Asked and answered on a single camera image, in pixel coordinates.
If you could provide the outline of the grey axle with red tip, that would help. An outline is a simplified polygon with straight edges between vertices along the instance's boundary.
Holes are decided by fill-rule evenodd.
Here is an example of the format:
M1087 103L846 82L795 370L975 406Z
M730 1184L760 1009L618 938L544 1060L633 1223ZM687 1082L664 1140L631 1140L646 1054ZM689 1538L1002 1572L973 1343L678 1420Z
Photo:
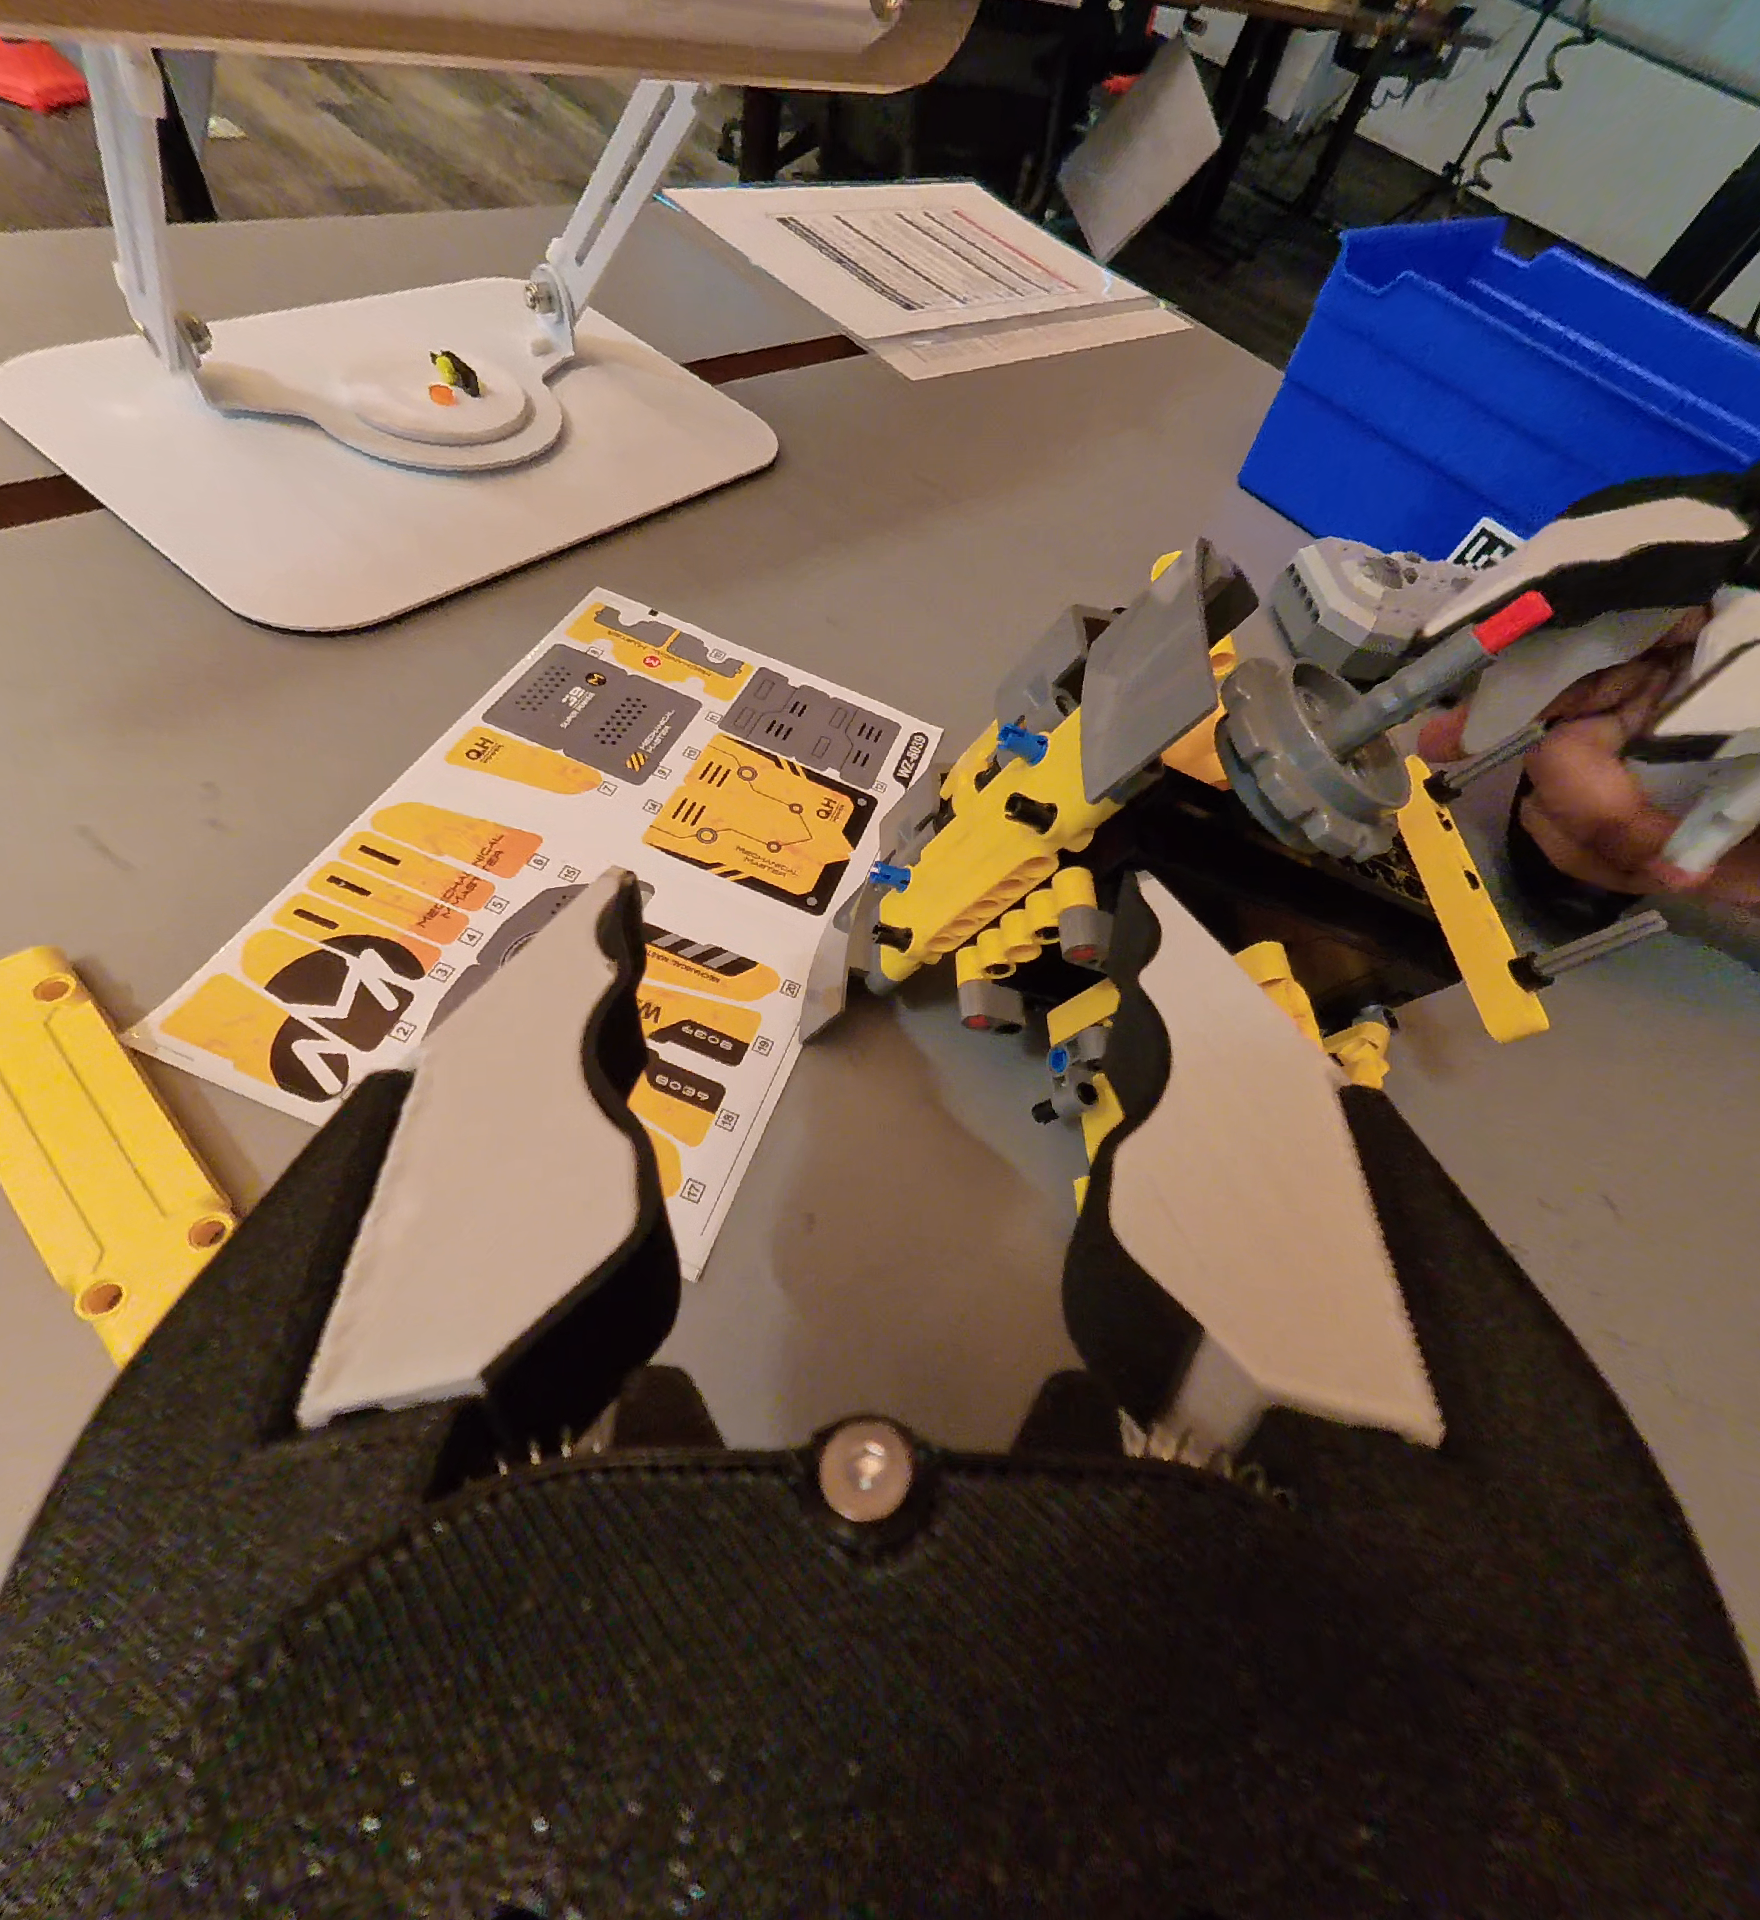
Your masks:
M1549 599L1529 590L1481 622L1457 623L1443 642L1373 687L1336 722L1327 724L1329 753L1334 759L1358 755L1395 724L1462 689L1492 658L1549 623L1552 615Z

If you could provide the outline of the grey toothed toy wheel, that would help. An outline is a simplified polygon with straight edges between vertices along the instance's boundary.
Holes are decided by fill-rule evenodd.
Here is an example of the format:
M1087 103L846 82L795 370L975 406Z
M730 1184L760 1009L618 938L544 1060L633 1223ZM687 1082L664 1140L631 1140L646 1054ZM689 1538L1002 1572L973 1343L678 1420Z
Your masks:
M1235 796L1277 842L1300 853L1366 861L1392 850L1412 797L1386 734L1334 755L1322 727L1364 703L1307 659L1246 659L1223 685L1213 744Z

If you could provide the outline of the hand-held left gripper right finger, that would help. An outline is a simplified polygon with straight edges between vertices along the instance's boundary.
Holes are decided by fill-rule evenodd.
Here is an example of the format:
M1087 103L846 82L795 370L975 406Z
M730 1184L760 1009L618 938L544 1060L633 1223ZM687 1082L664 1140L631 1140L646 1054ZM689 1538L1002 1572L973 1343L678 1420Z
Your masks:
M1123 1117L1062 1272L1085 1367L1150 1453L1239 1453L1278 1409L1435 1448L1330 1062L1150 874L1123 888L1111 976Z

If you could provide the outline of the hanging white paper sheet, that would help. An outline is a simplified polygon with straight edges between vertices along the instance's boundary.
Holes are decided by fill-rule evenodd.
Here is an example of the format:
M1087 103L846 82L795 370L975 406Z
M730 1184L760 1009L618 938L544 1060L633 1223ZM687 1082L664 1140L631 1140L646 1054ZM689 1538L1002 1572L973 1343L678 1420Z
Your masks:
M1087 252L1113 260L1221 148L1202 66L1183 38L1171 38L1059 171Z

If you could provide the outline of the yellow toy brick panel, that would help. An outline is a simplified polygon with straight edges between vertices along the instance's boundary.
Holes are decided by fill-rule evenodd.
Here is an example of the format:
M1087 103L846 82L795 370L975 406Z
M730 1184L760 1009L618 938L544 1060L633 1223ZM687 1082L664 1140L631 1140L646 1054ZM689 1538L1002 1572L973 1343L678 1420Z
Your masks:
M0 1186L118 1366L239 1226L57 948L0 960Z

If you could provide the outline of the blue plastic bin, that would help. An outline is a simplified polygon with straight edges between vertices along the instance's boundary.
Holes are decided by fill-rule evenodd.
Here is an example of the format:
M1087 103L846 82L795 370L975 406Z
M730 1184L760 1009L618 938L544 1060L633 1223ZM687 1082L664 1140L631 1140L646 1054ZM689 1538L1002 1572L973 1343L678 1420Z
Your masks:
M1641 476L1760 463L1760 347L1504 224L1353 229L1243 486L1313 536L1448 558Z

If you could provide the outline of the laminated paper sheet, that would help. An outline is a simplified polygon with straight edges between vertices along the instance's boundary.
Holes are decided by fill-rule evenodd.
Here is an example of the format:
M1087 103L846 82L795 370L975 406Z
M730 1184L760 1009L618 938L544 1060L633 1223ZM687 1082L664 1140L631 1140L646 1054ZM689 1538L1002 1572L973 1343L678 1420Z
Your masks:
M977 182L681 186L669 200L912 379L1188 327Z

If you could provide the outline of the person's right hand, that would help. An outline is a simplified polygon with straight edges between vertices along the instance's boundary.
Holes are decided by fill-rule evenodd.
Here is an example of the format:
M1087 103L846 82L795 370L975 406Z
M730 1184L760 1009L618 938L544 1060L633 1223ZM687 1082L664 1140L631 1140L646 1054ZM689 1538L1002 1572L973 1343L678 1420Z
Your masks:
M1677 817L1626 763L1626 748L1683 668L1689 626L1638 659L1568 687L1547 711L1547 734L1526 756L1533 783L1521 824L1547 861L1578 881L1626 895L1685 895L1760 923L1760 828L1705 876L1664 858Z

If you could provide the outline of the grey toy motor block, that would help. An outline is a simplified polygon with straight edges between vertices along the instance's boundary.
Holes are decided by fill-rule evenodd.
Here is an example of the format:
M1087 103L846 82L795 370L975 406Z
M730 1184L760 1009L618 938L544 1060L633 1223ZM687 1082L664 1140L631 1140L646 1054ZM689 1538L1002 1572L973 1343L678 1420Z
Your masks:
M1324 539L1300 548L1277 577L1270 611L1298 659L1370 689L1432 646L1426 622L1476 569L1415 553Z

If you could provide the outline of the yellow and grey sticker sheet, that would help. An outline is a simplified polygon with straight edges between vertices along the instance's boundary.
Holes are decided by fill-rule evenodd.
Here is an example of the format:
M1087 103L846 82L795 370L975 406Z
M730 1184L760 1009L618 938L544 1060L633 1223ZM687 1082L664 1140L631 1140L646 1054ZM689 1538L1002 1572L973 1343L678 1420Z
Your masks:
M608 868L641 892L630 1097L700 1277L835 915L941 731L592 593L127 1041L316 1124Z

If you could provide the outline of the white book stand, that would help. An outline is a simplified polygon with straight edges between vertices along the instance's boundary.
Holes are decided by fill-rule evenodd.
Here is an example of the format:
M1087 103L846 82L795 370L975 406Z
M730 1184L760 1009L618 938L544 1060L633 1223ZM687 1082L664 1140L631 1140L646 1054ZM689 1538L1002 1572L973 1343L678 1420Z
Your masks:
M385 622L760 473L771 426L592 312L702 87L886 93L975 5L0 3L77 42L132 333L0 365L0 418L223 605ZM160 47L633 75L592 182L527 276L205 325L176 291Z

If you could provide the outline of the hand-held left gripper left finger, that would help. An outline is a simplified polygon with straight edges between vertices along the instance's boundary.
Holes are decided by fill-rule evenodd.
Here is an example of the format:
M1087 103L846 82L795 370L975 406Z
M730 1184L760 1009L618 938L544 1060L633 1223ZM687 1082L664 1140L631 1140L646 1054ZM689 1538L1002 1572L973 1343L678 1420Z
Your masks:
M503 1444L584 1439L672 1329L678 1258L630 1113L646 1065L637 880L612 868L365 1092L397 1097L296 1419L480 1402Z

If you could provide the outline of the yellow toy brick vehicle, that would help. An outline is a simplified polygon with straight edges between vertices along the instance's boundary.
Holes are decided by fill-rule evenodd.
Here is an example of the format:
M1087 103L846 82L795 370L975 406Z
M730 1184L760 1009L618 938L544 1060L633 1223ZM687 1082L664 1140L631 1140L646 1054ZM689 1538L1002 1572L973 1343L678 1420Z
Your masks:
M1042 1016L1051 1089L1037 1121L1077 1124L1091 1154L1121 1117L1106 1056L1119 893L1153 876L1347 1082L1381 1089L1394 1009L1457 979L1496 1041L1540 1035L1560 974L1666 931L1653 911L1523 950L1451 802L1525 756L1530 724L1432 772L1366 861L1277 842L1235 796L1213 736L1235 632L1260 604L1208 541L1164 555L1125 609L1069 608L996 694L995 722L949 770L925 767L879 828L879 861L836 915L807 985L810 1037L849 979L891 993L954 957L969 1029Z

